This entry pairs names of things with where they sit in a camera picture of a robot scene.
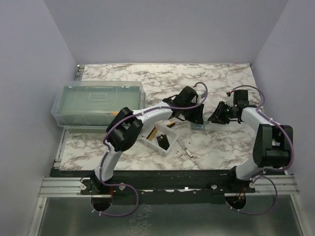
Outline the aluminium extrusion rail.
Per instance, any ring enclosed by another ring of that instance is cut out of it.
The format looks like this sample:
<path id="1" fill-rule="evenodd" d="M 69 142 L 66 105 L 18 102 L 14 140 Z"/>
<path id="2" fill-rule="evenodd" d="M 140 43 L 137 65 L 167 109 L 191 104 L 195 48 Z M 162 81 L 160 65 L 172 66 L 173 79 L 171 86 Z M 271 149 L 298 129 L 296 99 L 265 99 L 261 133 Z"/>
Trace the aluminium extrusion rail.
<path id="1" fill-rule="evenodd" d="M 45 177 L 39 191 L 41 198 L 60 198 L 60 197 L 92 197 L 92 198 L 109 198 L 110 195 L 92 194 L 82 195 L 79 177 Z M 275 193 L 278 195 L 298 195 L 300 193 L 297 182 L 293 175 L 285 176 L 266 176 L 255 182 L 254 190 L 251 193 L 246 191 L 246 196 L 269 196 Z"/>

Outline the green leather card holder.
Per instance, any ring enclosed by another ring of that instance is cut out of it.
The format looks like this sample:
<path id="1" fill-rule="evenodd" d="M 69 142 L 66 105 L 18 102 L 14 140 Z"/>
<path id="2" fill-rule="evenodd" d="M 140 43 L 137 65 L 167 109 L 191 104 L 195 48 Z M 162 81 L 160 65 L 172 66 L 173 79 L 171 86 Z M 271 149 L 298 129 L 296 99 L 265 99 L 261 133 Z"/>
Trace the green leather card holder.
<path id="1" fill-rule="evenodd" d="M 205 130 L 205 124 L 191 123 L 190 127 L 191 127 L 191 130 Z"/>

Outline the small metal cylinder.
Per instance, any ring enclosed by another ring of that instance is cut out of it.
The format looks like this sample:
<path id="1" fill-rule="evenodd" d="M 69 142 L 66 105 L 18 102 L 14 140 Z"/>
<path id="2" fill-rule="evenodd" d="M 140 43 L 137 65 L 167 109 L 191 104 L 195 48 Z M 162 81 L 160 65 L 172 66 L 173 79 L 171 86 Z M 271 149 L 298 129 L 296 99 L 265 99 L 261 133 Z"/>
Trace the small metal cylinder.
<path id="1" fill-rule="evenodd" d="M 184 151 L 190 158 L 193 158 L 192 153 L 187 148 L 185 148 Z"/>

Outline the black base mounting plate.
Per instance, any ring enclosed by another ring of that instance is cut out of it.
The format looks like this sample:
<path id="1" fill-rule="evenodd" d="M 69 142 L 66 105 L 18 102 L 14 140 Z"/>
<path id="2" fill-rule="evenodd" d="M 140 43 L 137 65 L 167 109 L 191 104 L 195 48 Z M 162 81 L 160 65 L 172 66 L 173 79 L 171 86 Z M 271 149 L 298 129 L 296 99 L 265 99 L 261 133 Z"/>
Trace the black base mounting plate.
<path id="1" fill-rule="evenodd" d="M 230 170 L 115 171 L 102 185 L 93 171 L 60 171 L 53 178 L 79 179 L 79 196 L 97 207 L 110 205 L 224 204 L 225 194 L 244 197 L 255 192 L 249 181 L 237 180 Z"/>

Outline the gold card in tray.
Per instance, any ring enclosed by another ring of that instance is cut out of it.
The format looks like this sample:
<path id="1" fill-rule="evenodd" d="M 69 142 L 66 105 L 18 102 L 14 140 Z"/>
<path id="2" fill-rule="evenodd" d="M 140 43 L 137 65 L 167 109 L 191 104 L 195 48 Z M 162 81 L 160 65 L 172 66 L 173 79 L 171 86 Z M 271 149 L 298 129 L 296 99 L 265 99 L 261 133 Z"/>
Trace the gold card in tray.
<path id="1" fill-rule="evenodd" d="M 157 134 L 157 128 L 154 127 L 152 131 L 149 133 L 149 135 L 147 136 L 147 140 L 151 141 L 155 137 L 156 134 Z"/>

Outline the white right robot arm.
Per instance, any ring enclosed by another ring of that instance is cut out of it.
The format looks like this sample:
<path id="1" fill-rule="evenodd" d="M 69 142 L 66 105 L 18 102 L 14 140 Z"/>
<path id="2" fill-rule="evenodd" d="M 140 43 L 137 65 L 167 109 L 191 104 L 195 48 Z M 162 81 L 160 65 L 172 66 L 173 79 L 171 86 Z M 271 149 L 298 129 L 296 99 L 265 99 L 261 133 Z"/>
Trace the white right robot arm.
<path id="1" fill-rule="evenodd" d="M 260 109 L 264 104 L 251 105 L 246 89 L 234 88 L 227 93 L 229 99 L 221 101 L 208 121 L 216 124 L 229 124 L 232 121 L 246 123 L 255 132 L 256 138 L 252 157 L 243 164 L 233 167 L 233 177 L 226 181 L 227 189 L 233 193 L 244 187 L 249 181 L 266 171 L 281 172 L 288 169 L 294 160 L 293 128 L 281 125 L 266 116 Z"/>

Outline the clear plastic storage box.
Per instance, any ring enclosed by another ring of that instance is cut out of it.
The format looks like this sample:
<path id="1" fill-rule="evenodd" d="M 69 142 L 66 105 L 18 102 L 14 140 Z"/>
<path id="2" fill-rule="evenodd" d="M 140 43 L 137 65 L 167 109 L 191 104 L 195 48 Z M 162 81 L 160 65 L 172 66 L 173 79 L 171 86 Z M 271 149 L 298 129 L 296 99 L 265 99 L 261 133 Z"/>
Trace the clear plastic storage box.
<path id="1" fill-rule="evenodd" d="M 114 119 L 111 112 L 146 106 L 141 82 L 73 81 L 56 96 L 51 113 L 65 129 L 104 129 Z"/>

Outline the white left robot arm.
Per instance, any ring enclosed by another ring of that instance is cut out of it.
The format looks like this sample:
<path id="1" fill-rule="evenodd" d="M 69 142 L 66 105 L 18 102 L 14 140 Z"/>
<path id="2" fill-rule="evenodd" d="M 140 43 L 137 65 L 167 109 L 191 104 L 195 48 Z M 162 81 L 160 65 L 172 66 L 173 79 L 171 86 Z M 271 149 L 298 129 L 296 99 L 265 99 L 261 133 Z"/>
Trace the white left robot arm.
<path id="1" fill-rule="evenodd" d="M 197 91 L 186 86 L 177 95 L 141 110 L 122 108 L 106 129 L 103 144 L 106 146 L 100 164 L 94 169 L 92 188 L 98 194 L 109 189 L 114 169 L 124 151 L 130 149 L 148 126 L 158 121 L 183 116 L 186 121 L 203 124 L 203 109 L 206 96 L 198 101 Z"/>

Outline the clear small plastic tray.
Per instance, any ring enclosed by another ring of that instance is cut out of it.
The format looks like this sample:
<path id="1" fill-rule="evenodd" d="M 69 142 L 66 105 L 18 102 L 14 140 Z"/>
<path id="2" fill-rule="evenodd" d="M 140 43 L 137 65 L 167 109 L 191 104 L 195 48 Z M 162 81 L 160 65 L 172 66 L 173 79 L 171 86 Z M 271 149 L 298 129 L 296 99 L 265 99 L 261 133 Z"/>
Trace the clear small plastic tray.
<path id="1" fill-rule="evenodd" d="M 178 138 L 179 134 L 171 128 L 156 122 L 143 131 L 139 140 L 160 155 L 167 156 Z"/>

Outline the yellow black utility knife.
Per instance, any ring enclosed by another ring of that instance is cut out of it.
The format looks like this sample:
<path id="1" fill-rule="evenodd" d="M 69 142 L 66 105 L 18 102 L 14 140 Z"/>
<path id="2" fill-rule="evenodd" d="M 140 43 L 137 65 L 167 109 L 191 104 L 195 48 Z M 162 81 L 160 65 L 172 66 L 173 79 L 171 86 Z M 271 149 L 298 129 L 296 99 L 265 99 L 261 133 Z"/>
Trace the yellow black utility knife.
<path id="1" fill-rule="evenodd" d="M 170 122 L 169 124 L 167 124 L 167 127 L 171 128 L 176 124 L 175 121 Z"/>

